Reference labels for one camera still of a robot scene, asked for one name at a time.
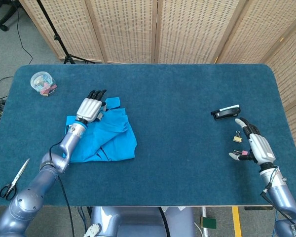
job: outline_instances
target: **tripod stand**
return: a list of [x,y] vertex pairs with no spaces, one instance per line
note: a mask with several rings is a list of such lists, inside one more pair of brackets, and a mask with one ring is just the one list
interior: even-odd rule
[[47,12],[46,12],[46,10],[45,10],[43,4],[41,3],[40,0],[37,0],[37,2],[38,2],[38,4],[39,4],[39,7],[41,8],[42,12],[44,13],[44,16],[45,16],[46,20],[48,21],[48,23],[49,23],[51,29],[53,30],[53,32],[54,32],[54,34],[55,34],[55,36],[54,36],[54,40],[57,40],[57,41],[59,42],[61,48],[63,49],[63,51],[64,51],[64,53],[65,53],[65,55],[66,55],[66,56],[65,56],[65,60],[64,60],[64,64],[66,64],[66,63],[68,63],[68,62],[70,62],[71,64],[75,64],[73,58],[76,58],[76,59],[82,60],[82,61],[87,62],[87,63],[95,64],[95,62],[92,62],[92,61],[90,61],[90,60],[87,60],[87,59],[84,59],[84,58],[80,58],[80,57],[77,57],[77,56],[74,56],[74,55],[68,53],[68,51],[67,51],[67,49],[66,49],[66,47],[65,47],[65,45],[64,45],[64,43],[63,43],[63,41],[61,40],[61,38],[60,38],[58,32],[56,31],[56,29],[55,29],[55,27],[54,27],[52,21],[50,20],[50,18],[49,18],[49,16],[48,16],[48,14],[47,14]]

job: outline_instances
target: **floor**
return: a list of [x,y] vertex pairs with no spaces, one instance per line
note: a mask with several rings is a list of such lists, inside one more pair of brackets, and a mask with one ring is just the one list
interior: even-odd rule
[[[8,10],[4,5],[0,8],[0,19]],[[21,48],[18,39],[17,14],[6,23],[9,31],[0,30],[0,79],[15,74],[16,70],[30,61],[29,55]],[[24,47],[32,54],[31,64],[61,64],[39,34],[29,17],[20,9],[19,31]],[[8,94],[12,79],[0,83],[0,97]],[[0,216],[5,207],[0,207]],[[72,207],[76,236],[83,236],[84,229],[76,207]],[[208,217],[217,220],[217,229],[209,230],[211,237],[234,237],[234,225],[231,207],[209,207]],[[196,223],[199,223],[200,208],[194,208]],[[274,227],[275,211],[245,211],[239,207],[241,232],[244,237],[271,237]],[[27,236],[45,237],[71,236],[68,210],[65,207],[43,207],[26,232]]]

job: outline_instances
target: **robotic arm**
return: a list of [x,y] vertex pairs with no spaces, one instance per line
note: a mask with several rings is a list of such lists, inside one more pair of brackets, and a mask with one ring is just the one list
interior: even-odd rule
[[259,130],[244,118],[236,118],[236,123],[241,126],[250,143],[248,155],[229,153],[235,160],[253,160],[261,170],[260,176],[265,183],[261,196],[272,204],[286,220],[275,223],[275,232],[279,237],[296,237],[296,202],[283,178],[280,168],[275,166],[275,155],[268,141],[261,136]]
[[26,189],[16,195],[0,218],[0,237],[24,237],[25,230],[43,206],[44,195],[69,165],[71,155],[84,134],[87,124],[101,119],[101,99],[106,90],[92,90],[81,103],[76,120],[59,145],[65,157],[51,152],[44,155],[40,171]]

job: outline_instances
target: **scissor blade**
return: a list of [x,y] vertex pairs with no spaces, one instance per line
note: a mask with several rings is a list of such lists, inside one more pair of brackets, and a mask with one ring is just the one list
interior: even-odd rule
[[19,172],[15,176],[13,182],[11,183],[11,187],[13,187],[16,184],[16,181],[18,181],[18,179],[20,178],[21,174],[23,173],[25,167],[28,165],[29,161],[30,161],[30,159],[28,158],[26,160],[26,162],[22,165],[21,169],[19,170]]

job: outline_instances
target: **plastic container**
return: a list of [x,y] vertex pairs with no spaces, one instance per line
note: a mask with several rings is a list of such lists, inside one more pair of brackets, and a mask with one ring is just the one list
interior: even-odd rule
[[43,96],[49,96],[56,91],[57,85],[47,72],[35,73],[31,78],[31,86]]

